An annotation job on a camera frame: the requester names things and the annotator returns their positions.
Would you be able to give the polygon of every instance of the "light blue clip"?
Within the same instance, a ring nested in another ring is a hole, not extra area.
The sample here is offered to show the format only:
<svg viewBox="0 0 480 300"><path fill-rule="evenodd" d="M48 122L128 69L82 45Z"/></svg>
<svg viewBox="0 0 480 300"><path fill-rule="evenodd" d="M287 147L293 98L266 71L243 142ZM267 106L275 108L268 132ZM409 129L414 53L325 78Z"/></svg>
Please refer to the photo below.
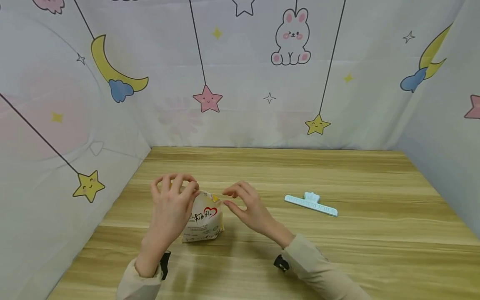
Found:
<svg viewBox="0 0 480 300"><path fill-rule="evenodd" d="M303 195L305 199L300 199L297 197L293 197L290 195L285 196L285 201L300 205L309 209L316 210L317 212L321 212L331 216L338 216L338 211L332 207L328 207L322 204L318 204L318 200L320 200L320 196L313 193L313 192L305 192Z"/></svg>

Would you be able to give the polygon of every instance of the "black wristband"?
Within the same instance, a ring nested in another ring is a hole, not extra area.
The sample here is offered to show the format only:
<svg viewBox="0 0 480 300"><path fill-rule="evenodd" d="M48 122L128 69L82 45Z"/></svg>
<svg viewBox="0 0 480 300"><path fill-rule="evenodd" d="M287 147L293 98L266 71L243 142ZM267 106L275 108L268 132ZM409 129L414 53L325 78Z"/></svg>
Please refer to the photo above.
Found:
<svg viewBox="0 0 480 300"><path fill-rule="evenodd" d="M165 254L163 254L162 259L160 260L160 269L162 270L162 280L165 280L167 278L168 274L168 260L170 259L170 254L172 252L167 251Z"/></svg>
<svg viewBox="0 0 480 300"><path fill-rule="evenodd" d="M277 256L273 265L275 267L279 268L280 270L282 270L283 273L285 273L286 271L288 271L290 269L290 265L288 264L288 262L286 260L283 259L282 255Z"/></svg>

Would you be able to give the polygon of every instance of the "small yellow star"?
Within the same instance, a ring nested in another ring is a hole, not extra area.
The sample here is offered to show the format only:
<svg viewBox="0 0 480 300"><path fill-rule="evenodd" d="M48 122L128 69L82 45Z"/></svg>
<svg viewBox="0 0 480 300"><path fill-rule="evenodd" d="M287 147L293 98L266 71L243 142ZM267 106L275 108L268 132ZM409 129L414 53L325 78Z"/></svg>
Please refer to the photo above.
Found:
<svg viewBox="0 0 480 300"><path fill-rule="evenodd" d="M312 134L314 132L323 134L324 128L330 125L330 123L323 121L320 115L316 116L313 121L305 122L305 124L307 124L307 126L309 127L307 134Z"/></svg>
<svg viewBox="0 0 480 300"><path fill-rule="evenodd" d="M93 203L95 199L96 192L101 191L105 188L101 182L98 181L98 171L95 170L90 176L84 174L78 174L78 180L80 186L73 193L74 197L85 196L87 197L90 203Z"/></svg>
<svg viewBox="0 0 480 300"><path fill-rule="evenodd" d="M212 34L216 37L216 39L218 40L221 36L222 36L222 32L218 29L218 26L215 26L215 31L212 32Z"/></svg>
<svg viewBox="0 0 480 300"><path fill-rule="evenodd" d="M56 114L52 112L52 122L57 122L62 124L63 114Z"/></svg>
<svg viewBox="0 0 480 300"><path fill-rule="evenodd" d="M344 77L343 80L345 80L346 83L349 83L351 80L353 80L352 72L348 73L348 75Z"/></svg>

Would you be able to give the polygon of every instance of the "pink star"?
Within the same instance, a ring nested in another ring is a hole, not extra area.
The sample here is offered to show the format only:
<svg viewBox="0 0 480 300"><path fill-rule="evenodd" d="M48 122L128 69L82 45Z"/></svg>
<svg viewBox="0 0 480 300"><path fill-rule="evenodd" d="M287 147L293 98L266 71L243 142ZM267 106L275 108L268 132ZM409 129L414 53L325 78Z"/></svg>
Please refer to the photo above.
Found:
<svg viewBox="0 0 480 300"><path fill-rule="evenodd" d="M480 96L471 95L472 109L465 115L467 119L480 119Z"/></svg>
<svg viewBox="0 0 480 300"><path fill-rule="evenodd" d="M209 109L220 112L220 109L218 109L218 102L222 97L222 95L212 94L212 91L210 91L208 86L204 87L203 93L193 95L193 98L200 102L200 110L202 112L206 112Z"/></svg>

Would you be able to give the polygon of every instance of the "fabric backdrop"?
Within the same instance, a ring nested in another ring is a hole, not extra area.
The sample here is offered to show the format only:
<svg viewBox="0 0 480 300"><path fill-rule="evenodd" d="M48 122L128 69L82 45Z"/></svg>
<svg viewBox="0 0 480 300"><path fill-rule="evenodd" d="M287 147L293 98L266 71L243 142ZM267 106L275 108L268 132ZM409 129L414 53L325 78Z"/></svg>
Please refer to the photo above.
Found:
<svg viewBox="0 0 480 300"><path fill-rule="evenodd" d="M153 145L401 148L479 235L479 9L0 0L2 299L47 297Z"/></svg>

